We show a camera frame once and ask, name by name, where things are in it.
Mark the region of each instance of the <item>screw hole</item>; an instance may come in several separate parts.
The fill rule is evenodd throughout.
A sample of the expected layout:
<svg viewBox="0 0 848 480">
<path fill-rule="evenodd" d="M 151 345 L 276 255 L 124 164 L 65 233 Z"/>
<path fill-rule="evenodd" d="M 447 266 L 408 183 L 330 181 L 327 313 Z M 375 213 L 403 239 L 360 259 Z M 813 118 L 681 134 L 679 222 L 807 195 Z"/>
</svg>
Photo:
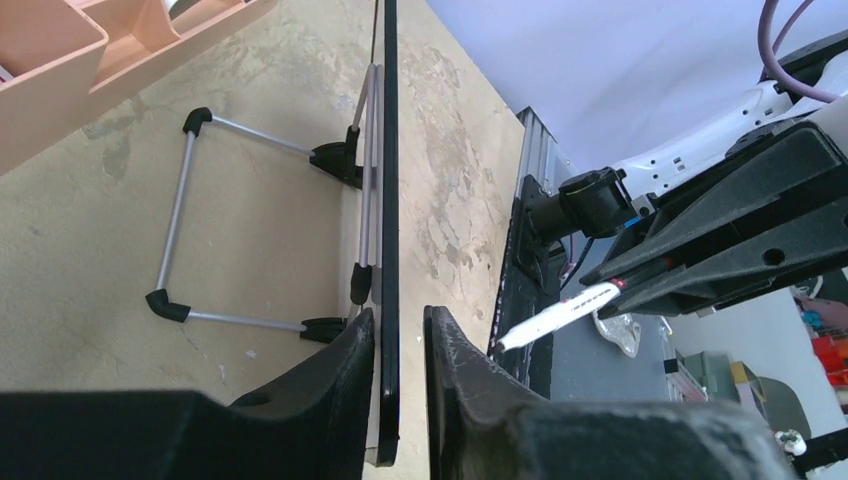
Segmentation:
<svg viewBox="0 0 848 480">
<path fill-rule="evenodd" d="M 271 395 L 264 392 L 250 392 L 239 397 L 233 402 L 234 407 L 258 407 L 271 403 Z"/>
<path fill-rule="evenodd" d="M 763 263 L 769 267 L 776 267 L 786 260 L 786 254 L 779 248 L 770 248 L 763 253 Z"/>
</svg>

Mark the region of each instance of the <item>aluminum rod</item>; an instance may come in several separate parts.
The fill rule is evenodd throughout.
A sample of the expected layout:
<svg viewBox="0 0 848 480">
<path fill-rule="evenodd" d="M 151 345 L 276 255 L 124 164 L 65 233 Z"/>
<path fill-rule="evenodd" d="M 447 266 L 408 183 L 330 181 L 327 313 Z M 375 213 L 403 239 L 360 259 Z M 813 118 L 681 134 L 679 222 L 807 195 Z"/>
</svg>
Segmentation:
<svg viewBox="0 0 848 480">
<path fill-rule="evenodd" d="M 347 313 L 347 323 L 350 323 L 350 322 L 356 320 L 356 317 L 359 316 L 359 313 L 361 311 L 362 311 L 362 308 L 359 305 L 352 303 L 350 305 L 350 310 Z"/>
<path fill-rule="evenodd" d="M 368 237 L 371 233 L 371 180 L 374 178 L 374 128 L 377 123 L 376 83 L 376 75 L 371 75 L 365 106 L 365 155 L 362 165 L 362 212 L 359 225 L 359 265 L 362 267 L 368 265 Z"/>
<path fill-rule="evenodd" d="M 374 64 L 368 65 L 365 70 L 365 81 L 362 83 L 362 91 L 359 92 L 359 102 L 356 104 L 356 113 L 353 114 L 353 123 L 350 127 L 353 131 L 359 130 L 359 122 L 362 121 L 362 110 L 365 109 L 365 100 L 368 98 L 368 86 L 371 85 L 371 77 L 374 75 Z"/>
<path fill-rule="evenodd" d="M 304 155 L 308 155 L 310 157 L 315 156 L 315 152 L 313 152 L 312 150 L 310 150 L 306 147 L 302 147 L 302 146 L 300 146 L 296 143 L 292 143 L 292 142 L 290 142 L 290 141 L 288 141 L 284 138 L 275 137 L 275 136 L 269 135 L 265 132 L 260 132 L 259 130 L 256 130 L 254 128 L 250 128 L 250 127 L 242 125 L 240 123 L 236 123 L 232 120 L 227 120 L 226 118 L 221 118 L 217 115 L 213 115 L 212 120 L 215 123 L 220 123 L 221 125 L 227 126 L 227 127 L 232 128 L 234 130 L 238 130 L 238 131 L 244 132 L 248 135 L 253 135 L 254 137 L 259 137 L 259 138 L 262 138 L 264 140 L 268 140 L 271 143 L 275 143 L 277 145 L 280 145 L 280 146 L 283 146 L 283 147 L 286 147 L 286 148 L 290 148 L 292 150 L 296 150 L 300 153 L 303 153 Z"/>
<path fill-rule="evenodd" d="M 385 83 L 386 71 L 382 65 L 377 66 L 377 258 L 375 265 L 377 268 L 383 266 L 383 145 L 384 129 L 385 129 Z"/>
<path fill-rule="evenodd" d="M 243 315 L 227 315 L 224 313 L 199 312 L 192 310 L 188 314 L 189 319 L 212 320 L 215 322 L 237 323 L 240 325 L 252 325 L 254 327 L 277 328 L 293 332 L 303 332 L 306 327 L 299 323 L 281 322 L 279 320 L 267 320 L 264 318 L 247 317 Z"/>
<path fill-rule="evenodd" d="M 168 235 L 165 238 L 165 252 L 162 254 L 162 264 L 159 266 L 159 277 L 156 279 L 156 290 L 165 288 L 168 283 L 168 273 L 171 271 L 171 260 L 174 258 L 174 246 L 177 243 L 177 233 L 180 230 L 180 218 L 183 213 L 188 173 L 191 170 L 191 160 L 194 157 L 193 132 L 186 133 L 186 148 L 183 164 L 180 167 L 180 180 L 177 183 L 177 194 L 174 198 L 174 208 L 171 210 L 171 223 L 168 225 Z"/>
</svg>

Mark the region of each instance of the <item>shelf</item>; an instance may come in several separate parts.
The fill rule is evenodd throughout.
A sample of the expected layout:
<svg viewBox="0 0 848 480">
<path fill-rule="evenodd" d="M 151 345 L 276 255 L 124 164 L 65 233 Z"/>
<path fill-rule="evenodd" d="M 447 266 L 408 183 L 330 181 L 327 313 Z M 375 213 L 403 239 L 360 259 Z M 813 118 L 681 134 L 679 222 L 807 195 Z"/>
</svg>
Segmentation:
<svg viewBox="0 0 848 480">
<path fill-rule="evenodd" d="M 64 0 L 0 0 L 0 65 L 15 80 L 91 50 L 103 39 L 103 32 Z"/>
<path fill-rule="evenodd" d="M 97 76 L 94 77 L 95 85 L 121 73 L 152 54 L 153 52 L 133 35 L 110 41 L 106 45 L 106 52 L 103 53 L 103 60 L 100 61 L 100 67 L 97 69 Z"/>
<path fill-rule="evenodd" d="M 179 40 L 162 0 L 100 0 L 82 8 L 109 35 L 95 87 Z"/>
<path fill-rule="evenodd" d="M 180 0 L 174 6 L 179 10 L 180 2 L 191 0 Z M 171 20 L 174 30 L 180 35 L 190 33 L 211 20 L 217 20 L 219 16 L 225 16 L 239 10 L 245 5 L 243 0 L 199 0 L 197 3 L 178 14 Z"/>
</svg>

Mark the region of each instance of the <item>metal stand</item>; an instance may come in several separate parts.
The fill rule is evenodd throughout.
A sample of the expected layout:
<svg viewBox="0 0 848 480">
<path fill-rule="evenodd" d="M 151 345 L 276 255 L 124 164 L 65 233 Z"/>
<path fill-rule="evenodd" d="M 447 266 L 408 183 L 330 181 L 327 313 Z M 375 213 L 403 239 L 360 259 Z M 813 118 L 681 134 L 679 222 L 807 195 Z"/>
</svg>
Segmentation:
<svg viewBox="0 0 848 480">
<path fill-rule="evenodd" d="M 328 143 L 309 149 L 290 142 L 286 139 L 261 132 L 246 125 L 214 115 L 208 108 L 202 107 L 193 110 L 186 118 L 183 132 L 186 134 L 186 147 L 180 169 L 180 179 L 177 184 L 177 193 L 174 207 L 171 211 L 171 221 L 168 225 L 168 233 L 165 237 L 165 251 L 162 255 L 162 263 L 159 266 L 159 275 L 156 279 L 156 288 L 147 295 L 147 304 L 153 313 L 162 318 L 176 322 L 185 322 L 188 319 L 212 320 L 217 322 L 237 323 L 258 327 L 278 328 L 299 332 L 301 338 L 322 343 L 330 343 L 344 330 L 348 321 L 355 318 L 368 300 L 371 291 L 372 268 L 369 264 L 369 251 L 372 241 L 371 229 L 371 203 L 372 190 L 376 193 L 377 218 L 376 218 L 376 241 L 377 251 L 380 251 L 380 235 L 382 234 L 382 157 L 383 157 L 383 86 L 381 79 L 382 66 L 370 64 L 368 66 L 362 93 L 356 107 L 353 123 L 348 128 L 344 142 Z M 365 111 L 365 154 L 364 166 L 356 165 L 356 147 L 359 139 L 359 124 Z M 177 236 L 182 220 L 183 204 L 185 203 L 188 177 L 191 171 L 192 159 L 194 157 L 194 146 L 200 136 L 200 130 L 204 123 L 221 125 L 230 130 L 235 130 L 245 135 L 256 137 L 267 142 L 295 150 L 309 157 L 310 164 L 332 175 L 342 183 L 354 188 L 362 189 L 362 211 L 361 228 L 359 236 L 359 258 L 353 266 L 350 281 L 351 307 L 346 317 L 326 317 L 304 320 L 300 323 L 255 318 L 244 315 L 231 315 L 225 313 L 214 313 L 198 310 L 188 305 L 172 302 L 168 296 L 167 283 Z"/>
</svg>

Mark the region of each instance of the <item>white wall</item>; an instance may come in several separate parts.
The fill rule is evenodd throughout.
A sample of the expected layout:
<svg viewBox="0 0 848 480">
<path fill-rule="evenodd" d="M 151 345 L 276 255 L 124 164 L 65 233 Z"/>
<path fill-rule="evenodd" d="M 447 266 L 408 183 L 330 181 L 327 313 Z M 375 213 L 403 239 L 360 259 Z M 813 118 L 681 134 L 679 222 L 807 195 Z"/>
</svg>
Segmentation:
<svg viewBox="0 0 848 480">
<path fill-rule="evenodd" d="M 756 83 L 762 0 L 429 0 L 516 112 L 532 106 L 578 169 L 641 153 Z M 775 35 L 800 0 L 779 4 Z M 848 28 L 817 0 L 779 53 Z"/>
</svg>

